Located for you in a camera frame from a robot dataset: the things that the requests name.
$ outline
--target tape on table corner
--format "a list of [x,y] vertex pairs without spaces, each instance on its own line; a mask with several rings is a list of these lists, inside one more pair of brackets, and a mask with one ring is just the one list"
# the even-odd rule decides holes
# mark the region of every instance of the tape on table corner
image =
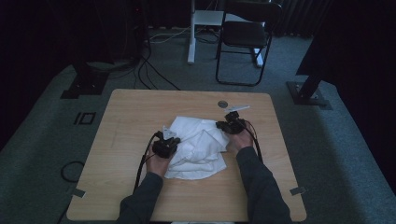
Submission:
[[85,191],[81,190],[81,189],[74,189],[73,190],[73,195],[78,196],[79,198],[84,198]]
[[296,195],[296,194],[304,194],[306,193],[308,190],[305,187],[298,187],[295,189],[291,189],[290,193],[292,196]]

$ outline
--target person's left hand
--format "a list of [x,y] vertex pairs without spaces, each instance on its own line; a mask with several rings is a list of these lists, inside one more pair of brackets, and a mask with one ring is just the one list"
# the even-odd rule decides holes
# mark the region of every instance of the person's left hand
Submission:
[[149,158],[146,161],[148,172],[152,172],[163,178],[166,174],[166,171],[168,171],[169,162],[172,160],[173,156],[171,156],[169,159],[165,159],[157,155],[154,155],[151,145],[148,150],[147,158]]

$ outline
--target hand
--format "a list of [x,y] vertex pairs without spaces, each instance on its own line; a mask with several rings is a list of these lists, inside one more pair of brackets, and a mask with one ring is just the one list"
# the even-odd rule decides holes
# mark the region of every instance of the hand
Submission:
[[[251,131],[250,125],[248,122],[246,122],[247,129]],[[236,151],[239,151],[240,149],[244,147],[252,147],[253,146],[253,138],[251,137],[250,133],[244,129],[241,133],[237,134],[228,134],[226,133],[228,138],[230,139],[230,143],[233,145],[233,147],[236,149]]]
[[146,159],[146,167],[148,172],[152,172],[160,177],[164,177],[166,171],[168,171],[169,162],[172,160],[173,157],[169,159],[161,158],[154,154],[152,151],[152,145],[148,150],[148,156]]

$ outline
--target black device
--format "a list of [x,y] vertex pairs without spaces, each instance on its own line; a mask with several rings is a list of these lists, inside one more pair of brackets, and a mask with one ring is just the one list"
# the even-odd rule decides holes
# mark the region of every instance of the black device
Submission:
[[241,133],[246,129],[246,123],[244,119],[239,118],[239,114],[236,111],[232,111],[225,116],[227,121],[216,122],[216,127],[222,129],[225,133],[237,134]]
[[177,151],[177,144],[180,143],[180,138],[171,137],[165,140],[163,133],[157,132],[155,135],[159,140],[154,142],[152,151],[161,158],[170,158]]

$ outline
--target gray carpet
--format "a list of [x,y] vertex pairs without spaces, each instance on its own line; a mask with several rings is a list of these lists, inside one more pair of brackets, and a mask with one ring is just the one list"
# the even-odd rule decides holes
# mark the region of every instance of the gray carpet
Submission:
[[[213,39],[211,35],[200,37]],[[296,77],[295,72],[310,42],[300,37],[275,38],[264,79],[253,88],[216,82],[216,45],[198,42],[195,64],[188,65],[187,37],[152,44],[148,60],[183,91],[266,92],[272,96],[298,184],[308,189],[303,194],[308,215],[303,223],[396,223],[395,195],[335,87],[327,83],[319,85],[333,110],[295,105],[290,97],[286,82],[306,79]],[[241,70],[236,67],[235,58],[222,57],[222,74],[229,78],[243,75],[250,79],[259,73],[248,56],[246,61],[238,57]],[[95,63],[95,66],[108,65]],[[142,78],[149,84],[144,69]],[[137,70],[112,73],[102,95],[80,96],[76,100],[60,99],[74,79],[71,67],[52,80],[1,151],[0,223],[57,222],[76,186],[62,180],[62,167],[70,161],[85,161],[88,157],[113,90],[145,89],[139,80],[136,81]],[[153,70],[149,69],[148,73],[158,89],[174,89]],[[80,112],[95,112],[93,124],[75,124]],[[73,166],[68,175],[78,178],[80,172],[78,166]],[[62,223],[75,222],[64,217]]]

